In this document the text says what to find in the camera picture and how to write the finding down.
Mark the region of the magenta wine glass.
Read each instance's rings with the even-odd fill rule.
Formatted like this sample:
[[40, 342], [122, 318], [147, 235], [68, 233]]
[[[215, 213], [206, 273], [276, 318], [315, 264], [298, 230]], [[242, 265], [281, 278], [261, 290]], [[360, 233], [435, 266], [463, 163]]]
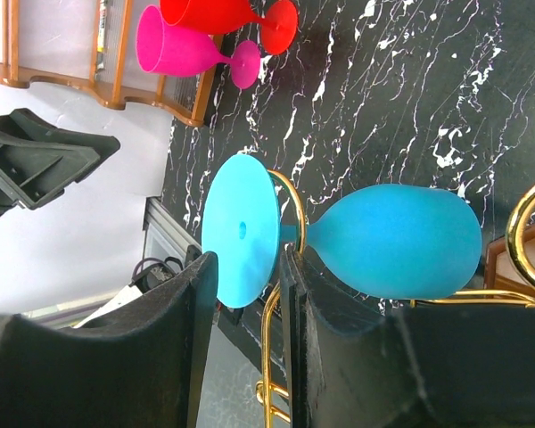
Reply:
[[260, 52], [246, 40], [232, 56], [223, 55], [212, 38], [193, 29], [171, 26], [159, 6], [147, 6], [136, 30], [136, 58], [146, 73], [188, 78], [222, 63], [230, 68], [231, 79], [240, 89], [250, 87], [259, 76]]

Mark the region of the red wine glass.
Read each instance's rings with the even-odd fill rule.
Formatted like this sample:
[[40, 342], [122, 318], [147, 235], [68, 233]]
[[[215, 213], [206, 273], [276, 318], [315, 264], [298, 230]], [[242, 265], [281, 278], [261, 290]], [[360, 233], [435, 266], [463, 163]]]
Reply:
[[225, 35], [246, 24], [259, 24], [260, 43], [271, 55], [286, 51], [299, 27], [298, 9], [288, 0], [276, 1], [264, 16], [255, 13], [246, 0], [163, 0], [160, 10], [169, 25], [208, 35]]

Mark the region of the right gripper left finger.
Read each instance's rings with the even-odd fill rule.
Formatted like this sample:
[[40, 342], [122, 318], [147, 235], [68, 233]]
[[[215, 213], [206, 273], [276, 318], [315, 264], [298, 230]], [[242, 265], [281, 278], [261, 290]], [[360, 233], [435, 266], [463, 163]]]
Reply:
[[0, 427], [193, 427], [218, 289], [206, 252], [80, 328], [0, 315]]

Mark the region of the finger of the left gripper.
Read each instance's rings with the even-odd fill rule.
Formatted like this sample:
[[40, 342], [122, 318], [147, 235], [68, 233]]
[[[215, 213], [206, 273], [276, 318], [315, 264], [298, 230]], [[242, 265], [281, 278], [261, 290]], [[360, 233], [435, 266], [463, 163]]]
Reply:
[[0, 218], [45, 206], [119, 149], [113, 136], [58, 128], [26, 108], [0, 116]]

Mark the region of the blue wine glass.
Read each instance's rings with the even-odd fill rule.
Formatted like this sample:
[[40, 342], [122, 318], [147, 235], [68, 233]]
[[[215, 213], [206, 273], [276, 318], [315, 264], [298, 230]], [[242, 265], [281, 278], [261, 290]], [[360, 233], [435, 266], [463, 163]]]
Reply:
[[[255, 301], [279, 247], [294, 239], [280, 220], [268, 170], [250, 155], [229, 158], [205, 202], [202, 248], [218, 256], [218, 299], [233, 309]], [[444, 299], [473, 277], [482, 231], [455, 193], [412, 185], [372, 185], [341, 198], [306, 230], [326, 267], [357, 292], [389, 300]]]

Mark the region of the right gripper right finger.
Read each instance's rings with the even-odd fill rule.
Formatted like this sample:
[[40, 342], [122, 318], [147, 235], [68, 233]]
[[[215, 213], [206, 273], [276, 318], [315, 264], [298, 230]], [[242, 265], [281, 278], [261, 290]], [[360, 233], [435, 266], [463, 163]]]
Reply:
[[294, 427], [535, 427], [535, 309], [382, 315], [293, 250], [279, 262]]

